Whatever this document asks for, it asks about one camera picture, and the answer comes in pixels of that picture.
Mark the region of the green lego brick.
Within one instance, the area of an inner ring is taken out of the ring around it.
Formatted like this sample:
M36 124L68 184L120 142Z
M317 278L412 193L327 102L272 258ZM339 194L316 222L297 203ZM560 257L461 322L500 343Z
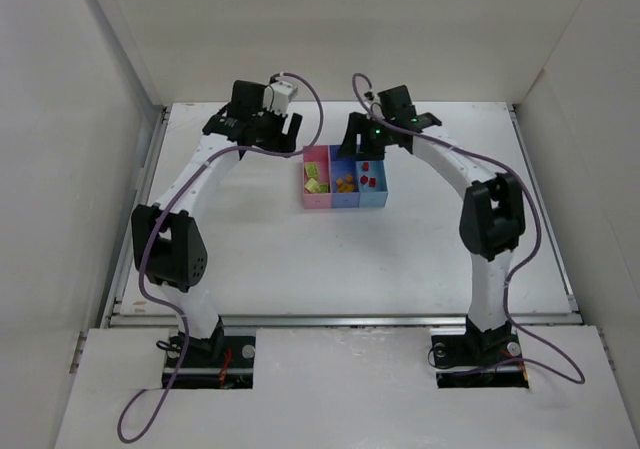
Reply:
M310 178L305 184L305 189L309 193L321 193L322 185L316 179Z
M317 178L319 176L318 167L315 163L305 163L304 168L308 178Z

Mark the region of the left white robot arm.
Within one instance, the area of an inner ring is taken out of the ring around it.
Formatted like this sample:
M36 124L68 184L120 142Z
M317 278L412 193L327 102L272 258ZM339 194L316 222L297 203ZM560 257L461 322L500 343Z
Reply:
M206 122L180 175L153 203L132 212L135 267L177 309L181 321L173 345L189 355L213 359L224 340L213 301L199 286L208 251L198 221L247 150L277 156L295 151L302 117L290 114L288 106L297 93L296 85L276 78L268 84L236 81L230 101Z

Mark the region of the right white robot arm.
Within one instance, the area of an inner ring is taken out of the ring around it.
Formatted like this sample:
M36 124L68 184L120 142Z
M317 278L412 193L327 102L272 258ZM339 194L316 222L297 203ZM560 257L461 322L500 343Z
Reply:
M472 295L461 334L432 338L438 369L489 366L516 342L503 304L513 252L525 231L518 180L496 172L461 148L431 113L420 114L406 86L360 95L362 112L349 117L342 157L381 160L396 145L430 165L461 197L459 236L471 255Z

